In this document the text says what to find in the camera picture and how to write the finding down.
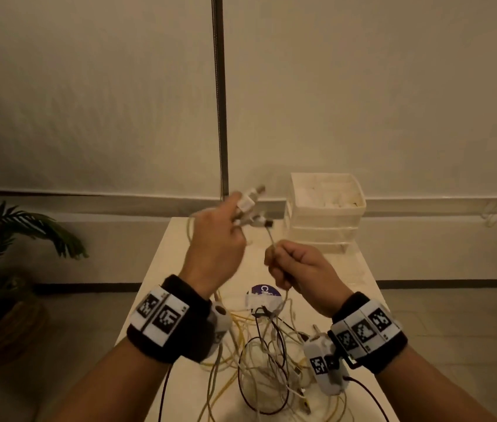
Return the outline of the person's right hand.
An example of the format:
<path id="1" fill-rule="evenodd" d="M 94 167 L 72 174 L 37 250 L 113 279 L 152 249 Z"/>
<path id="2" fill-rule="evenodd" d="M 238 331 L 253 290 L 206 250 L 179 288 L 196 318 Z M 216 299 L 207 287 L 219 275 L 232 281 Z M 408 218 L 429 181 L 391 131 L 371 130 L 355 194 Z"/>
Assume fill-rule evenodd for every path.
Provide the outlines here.
<path id="1" fill-rule="evenodd" d="M 303 278 L 297 291 L 315 311 L 332 319 L 353 292 L 315 247 L 303 245 Z"/>

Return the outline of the purple round sticker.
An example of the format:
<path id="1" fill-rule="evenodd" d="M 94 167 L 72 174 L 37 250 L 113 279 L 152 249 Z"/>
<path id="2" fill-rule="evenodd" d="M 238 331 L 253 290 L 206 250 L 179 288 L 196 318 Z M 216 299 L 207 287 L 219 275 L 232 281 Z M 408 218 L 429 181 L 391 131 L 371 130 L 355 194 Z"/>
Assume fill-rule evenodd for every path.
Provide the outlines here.
<path id="1" fill-rule="evenodd" d="M 286 299 L 273 286 L 258 284 L 253 286 L 245 296 L 245 304 L 252 315 L 279 315 L 283 310 Z"/>

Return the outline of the person's left forearm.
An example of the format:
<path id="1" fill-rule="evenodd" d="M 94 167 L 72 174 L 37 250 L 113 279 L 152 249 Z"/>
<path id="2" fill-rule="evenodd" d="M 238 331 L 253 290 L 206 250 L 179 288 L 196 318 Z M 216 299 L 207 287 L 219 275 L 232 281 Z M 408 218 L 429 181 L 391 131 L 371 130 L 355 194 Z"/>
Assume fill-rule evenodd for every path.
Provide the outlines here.
<path id="1" fill-rule="evenodd" d="M 124 338 L 71 388 L 48 422 L 145 422 L 169 369 Z"/>

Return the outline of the person's right forearm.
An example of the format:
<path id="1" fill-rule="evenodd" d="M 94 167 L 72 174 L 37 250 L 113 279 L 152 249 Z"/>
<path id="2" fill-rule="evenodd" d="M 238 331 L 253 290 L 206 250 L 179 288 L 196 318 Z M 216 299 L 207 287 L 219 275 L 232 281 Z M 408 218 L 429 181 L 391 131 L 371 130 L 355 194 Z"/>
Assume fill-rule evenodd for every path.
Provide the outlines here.
<path id="1" fill-rule="evenodd" d="M 375 377 L 399 422 L 497 422 L 411 346 Z"/>

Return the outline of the woven basket plant pot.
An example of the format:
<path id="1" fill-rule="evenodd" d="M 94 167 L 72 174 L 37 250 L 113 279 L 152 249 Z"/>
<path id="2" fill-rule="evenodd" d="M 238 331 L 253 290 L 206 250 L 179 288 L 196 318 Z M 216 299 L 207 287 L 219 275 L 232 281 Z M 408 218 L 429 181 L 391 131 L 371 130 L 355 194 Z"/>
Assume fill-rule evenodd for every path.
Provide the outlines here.
<path id="1" fill-rule="evenodd" d="M 13 305 L 0 319 L 0 366 L 27 354 L 42 339 L 49 321 L 48 310 L 38 298 Z"/>

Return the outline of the person's left hand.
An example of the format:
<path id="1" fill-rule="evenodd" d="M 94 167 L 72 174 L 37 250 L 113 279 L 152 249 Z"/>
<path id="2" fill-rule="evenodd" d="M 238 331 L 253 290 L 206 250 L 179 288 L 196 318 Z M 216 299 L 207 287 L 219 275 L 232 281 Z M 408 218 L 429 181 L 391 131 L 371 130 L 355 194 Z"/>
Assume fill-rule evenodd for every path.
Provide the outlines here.
<path id="1" fill-rule="evenodd" d="M 178 277 L 205 300 L 234 276 L 245 254 L 245 235 L 233 222 L 242 196 L 235 191 L 194 216 L 192 240 Z"/>

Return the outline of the white stacked plastic drawer box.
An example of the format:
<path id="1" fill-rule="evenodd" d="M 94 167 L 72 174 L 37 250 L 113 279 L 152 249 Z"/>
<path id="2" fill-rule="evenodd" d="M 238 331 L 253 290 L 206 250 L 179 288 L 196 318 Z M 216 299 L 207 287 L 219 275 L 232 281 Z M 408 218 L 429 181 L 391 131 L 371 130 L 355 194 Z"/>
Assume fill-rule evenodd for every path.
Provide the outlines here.
<path id="1" fill-rule="evenodd" d="M 291 173 L 284 212 L 287 240 L 344 253 L 355 242 L 366 199 L 351 174 Z"/>

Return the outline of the black wristband with marker tags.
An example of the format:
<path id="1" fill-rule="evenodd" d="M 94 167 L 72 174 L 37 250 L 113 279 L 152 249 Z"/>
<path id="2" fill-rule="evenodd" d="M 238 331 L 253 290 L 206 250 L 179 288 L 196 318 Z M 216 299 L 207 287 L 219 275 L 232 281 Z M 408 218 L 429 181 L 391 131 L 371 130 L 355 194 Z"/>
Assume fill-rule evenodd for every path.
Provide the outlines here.
<path id="1" fill-rule="evenodd" d="M 151 290 L 131 314 L 126 337 L 142 354 L 173 364 L 202 362 L 214 348 L 212 302 L 176 275 Z"/>
<path id="2" fill-rule="evenodd" d="M 378 375 L 408 344 L 407 336 L 389 310 L 362 292 L 353 293 L 332 317 L 327 332 L 351 369 L 364 367 Z"/>

